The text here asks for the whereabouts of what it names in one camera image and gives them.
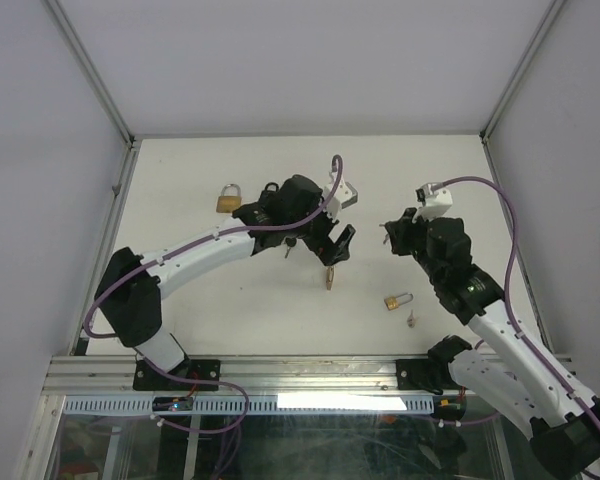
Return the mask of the small silver key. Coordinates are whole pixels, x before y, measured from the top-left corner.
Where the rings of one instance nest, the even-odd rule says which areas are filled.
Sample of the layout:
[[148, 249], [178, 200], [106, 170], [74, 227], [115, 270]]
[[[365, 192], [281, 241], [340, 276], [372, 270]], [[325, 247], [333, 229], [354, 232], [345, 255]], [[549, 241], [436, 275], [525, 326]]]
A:
[[386, 245], [386, 244], [387, 244], [387, 242], [390, 240], [390, 234], [389, 234], [389, 233], [388, 233], [388, 231], [386, 230], [386, 226], [385, 226], [385, 224], [384, 224], [384, 223], [381, 223], [381, 224], [379, 224], [379, 227], [381, 228], [381, 230], [382, 230], [382, 233], [383, 233], [383, 241], [382, 241], [382, 244], [383, 244], [383, 245]]

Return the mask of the medium brass padlock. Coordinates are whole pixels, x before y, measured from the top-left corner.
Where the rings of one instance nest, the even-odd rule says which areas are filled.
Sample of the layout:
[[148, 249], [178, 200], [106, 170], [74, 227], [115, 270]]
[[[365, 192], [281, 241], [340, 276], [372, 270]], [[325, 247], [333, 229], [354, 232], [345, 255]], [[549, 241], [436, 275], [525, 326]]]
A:
[[326, 274], [325, 274], [325, 287], [326, 287], [327, 291], [332, 290], [333, 284], [334, 284], [334, 278], [335, 278], [335, 267], [328, 266], [326, 268]]

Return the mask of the large brass padlock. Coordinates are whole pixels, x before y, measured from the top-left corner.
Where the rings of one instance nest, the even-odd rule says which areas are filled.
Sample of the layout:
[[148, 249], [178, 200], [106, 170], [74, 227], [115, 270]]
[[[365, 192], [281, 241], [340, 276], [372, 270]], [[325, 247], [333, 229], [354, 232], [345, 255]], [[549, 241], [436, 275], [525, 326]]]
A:
[[242, 205], [242, 190], [238, 184], [226, 184], [220, 191], [216, 203], [216, 212], [231, 214]]

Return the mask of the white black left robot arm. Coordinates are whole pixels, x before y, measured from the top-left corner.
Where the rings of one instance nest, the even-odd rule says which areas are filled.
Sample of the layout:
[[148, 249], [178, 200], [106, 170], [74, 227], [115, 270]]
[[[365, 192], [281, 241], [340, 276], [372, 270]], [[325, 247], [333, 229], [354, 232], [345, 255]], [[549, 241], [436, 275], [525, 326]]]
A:
[[353, 186], [340, 178], [320, 187], [294, 175], [280, 186], [267, 186], [257, 201], [189, 240], [143, 254], [128, 247], [116, 251], [91, 310], [104, 315], [112, 337], [155, 366], [154, 375], [164, 386], [181, 387], [190, 366], [185, 350], [163, 325], [163, 301], [218, 267], [291, 239], [302, 241], [326, 267], [348, 260], [354, 227], [346, 225], [337, 239], [330, 234], [338, 214], [357, 199]]

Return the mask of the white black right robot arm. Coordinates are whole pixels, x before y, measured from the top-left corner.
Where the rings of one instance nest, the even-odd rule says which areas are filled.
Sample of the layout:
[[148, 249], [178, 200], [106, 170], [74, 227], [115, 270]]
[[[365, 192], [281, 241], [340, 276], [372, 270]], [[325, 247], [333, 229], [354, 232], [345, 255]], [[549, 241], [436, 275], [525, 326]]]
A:
[[416, 213], [408, 208], [385, 223], [392, 253], [412, 257], [443, 308], [503, 362], [490, 366], [467, 341], [447, 336], [428, 351], [428, 378], [478, 394], [525, 436], [554, 478], [585, 473], [600, 459], [600, 396], [512, 314], [502, 287], [474, 263], [462, 220]]

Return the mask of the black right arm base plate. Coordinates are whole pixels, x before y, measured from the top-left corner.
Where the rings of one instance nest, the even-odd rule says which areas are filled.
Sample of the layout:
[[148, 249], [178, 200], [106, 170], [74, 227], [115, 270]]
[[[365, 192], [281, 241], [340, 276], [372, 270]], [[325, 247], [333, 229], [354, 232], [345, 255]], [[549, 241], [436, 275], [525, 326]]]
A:
[[397, 359], [397, 388], [400, 391], [423, 390], [434, 395], [444, 392], [444, 375], [440, 365], [428, 358]]

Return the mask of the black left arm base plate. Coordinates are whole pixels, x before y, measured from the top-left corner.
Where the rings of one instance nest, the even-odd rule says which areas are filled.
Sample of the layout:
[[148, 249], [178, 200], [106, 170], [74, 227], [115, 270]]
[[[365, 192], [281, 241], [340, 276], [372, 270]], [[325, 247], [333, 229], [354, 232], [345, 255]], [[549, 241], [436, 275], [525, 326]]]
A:
[[217, 391], [221, 361], [189, 358], [166, 374], [158, 372], [145, 359], [136, 361], [132, 388], [134, 391]]

